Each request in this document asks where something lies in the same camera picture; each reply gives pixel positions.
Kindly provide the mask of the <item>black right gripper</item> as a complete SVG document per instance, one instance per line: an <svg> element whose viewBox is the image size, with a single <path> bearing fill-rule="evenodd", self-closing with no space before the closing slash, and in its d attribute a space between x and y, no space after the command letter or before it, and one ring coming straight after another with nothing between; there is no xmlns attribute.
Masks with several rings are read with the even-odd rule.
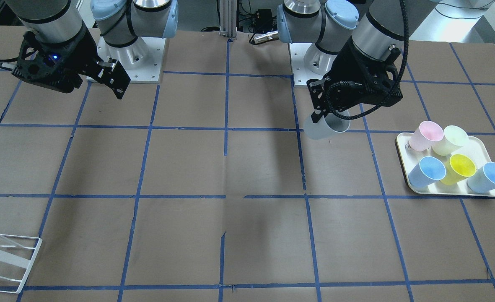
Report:
<svg viewBox="0 0 495 302"><path fill-rule="evenodd" d="M130 83L124 67L117 60L104 61L90 32L79 32L57 44L39 42L33 32L23 35L21 52L12 75L42 88L71 93L81 87L82 76L110 88L121 100Z"/></svg>

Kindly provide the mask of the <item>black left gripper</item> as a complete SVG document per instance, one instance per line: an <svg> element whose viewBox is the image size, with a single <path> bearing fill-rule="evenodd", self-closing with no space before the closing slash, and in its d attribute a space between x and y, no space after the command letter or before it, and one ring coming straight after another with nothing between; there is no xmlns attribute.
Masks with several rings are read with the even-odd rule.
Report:
<svg viewBox="0 0 495 302"><path fill-rule="evenodd" d="M333 62L333 67L320 80L308 80L307 88L313 105L312 122L320 122L328 113L344 118L344 111L359 104L373 107L355 118L362 118L380 107L391 107L403 98L400 89L402 70L394 61L399 47L389 46L386 60L373 60L360 52L349 38Z"/></svg>

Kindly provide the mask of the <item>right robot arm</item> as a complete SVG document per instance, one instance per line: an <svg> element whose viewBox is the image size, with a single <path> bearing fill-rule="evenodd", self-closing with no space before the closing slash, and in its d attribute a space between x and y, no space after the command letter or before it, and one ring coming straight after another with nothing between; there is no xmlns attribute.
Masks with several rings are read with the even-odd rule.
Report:
<svg viewBox="0 0 495 302"><path fill-rule="evenodd" d="M61 93L83 77L123 98L130 83L157 84L165 42L178 28L176 0L8 0L26 32L17 57L0 68Z"/></svg>

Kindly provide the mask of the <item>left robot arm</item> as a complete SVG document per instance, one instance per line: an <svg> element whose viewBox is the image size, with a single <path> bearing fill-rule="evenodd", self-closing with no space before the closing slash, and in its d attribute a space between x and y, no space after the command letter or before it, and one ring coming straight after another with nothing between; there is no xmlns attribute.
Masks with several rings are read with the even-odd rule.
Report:
<svg viewBox="0 0 495 302"><path fill-rule="evenodd" d="M284 43L311 43L335 58L322 77L306 82L319 125L349 122L403 98L409 38L437 0L374 0L361 15L347 0L285 0L277 10Z"/></svg>

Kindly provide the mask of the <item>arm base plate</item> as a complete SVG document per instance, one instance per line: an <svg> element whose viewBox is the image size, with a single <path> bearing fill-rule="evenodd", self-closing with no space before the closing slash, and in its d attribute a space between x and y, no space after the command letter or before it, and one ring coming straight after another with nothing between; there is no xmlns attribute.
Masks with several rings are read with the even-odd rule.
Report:
<svg viewBox="0 0 495 302"><path fill-rule="evenodd" d="M339 55L325 53L315 43L289 43L291 70L296 88L306 88L308 80L320 80Z"/></svg>
<svg viewBox="0 0 495 302"><path fill-rule="evenodd" d="M124 67L132 83L158 84L162 74L167 39L159 37L127 36L113 41L101 37L98 55L104 60L117 60Z"/></svg>

